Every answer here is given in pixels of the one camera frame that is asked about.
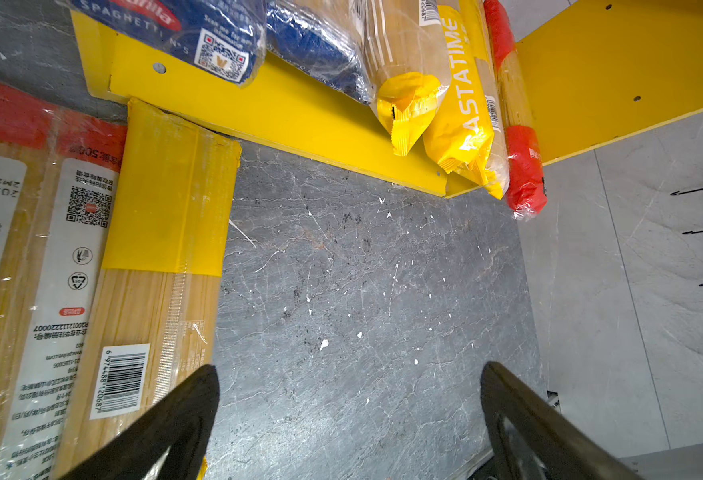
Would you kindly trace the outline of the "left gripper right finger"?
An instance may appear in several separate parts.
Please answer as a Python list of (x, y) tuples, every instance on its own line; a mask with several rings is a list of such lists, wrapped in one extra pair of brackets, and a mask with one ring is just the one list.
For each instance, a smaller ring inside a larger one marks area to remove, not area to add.
[(481, 407), (499, 479), (637, 479), (511, 370), (489, 361)]

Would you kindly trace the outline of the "yellow Pastatime spaghetti bag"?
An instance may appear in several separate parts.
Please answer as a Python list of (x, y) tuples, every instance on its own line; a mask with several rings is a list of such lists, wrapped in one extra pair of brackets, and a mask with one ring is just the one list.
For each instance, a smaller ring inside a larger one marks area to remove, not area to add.
[(423, 134), (425, 152), (445, 172), (485, 186), (489, 183), (485, 166), (495, 130), (473, 46), (459, 2), (439, 1), (437, 10), (447, 46), (451, 85), (435, 119)]

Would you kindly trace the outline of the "yellow short spaghetti bag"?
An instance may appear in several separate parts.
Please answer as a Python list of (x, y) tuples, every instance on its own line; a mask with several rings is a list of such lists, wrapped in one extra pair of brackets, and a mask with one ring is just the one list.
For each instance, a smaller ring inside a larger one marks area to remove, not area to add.
[(375, 98), (371, 110), (405, 156), (425, 133), (451, 86), (437, 2), (363, 2), (363, 59)]

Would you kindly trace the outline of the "clear spaghetti bag white label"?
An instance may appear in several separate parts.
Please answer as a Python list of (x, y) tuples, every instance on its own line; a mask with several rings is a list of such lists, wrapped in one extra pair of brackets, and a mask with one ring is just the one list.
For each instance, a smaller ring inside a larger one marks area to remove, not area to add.
[(269, 1), (270, 53), (311, 78), (363, 105), (371, 104), (365, 58), (365, 4), (362, 1)]

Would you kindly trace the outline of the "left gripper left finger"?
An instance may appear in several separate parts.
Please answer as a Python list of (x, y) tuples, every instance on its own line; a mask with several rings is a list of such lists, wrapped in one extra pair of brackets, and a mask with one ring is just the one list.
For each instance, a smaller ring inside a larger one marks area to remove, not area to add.
[(65, 479), (200, 479), (220, 396), (217, 370), (203, 365), (125, 432)]

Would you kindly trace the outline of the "blue Barilla spaghetti box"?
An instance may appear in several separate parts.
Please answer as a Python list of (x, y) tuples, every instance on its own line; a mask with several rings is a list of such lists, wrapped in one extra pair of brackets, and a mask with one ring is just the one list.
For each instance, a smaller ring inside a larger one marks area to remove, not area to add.
[(266, 3), (256, 0), (74, 0), (71, 10), (239, 87), (266, 56)]

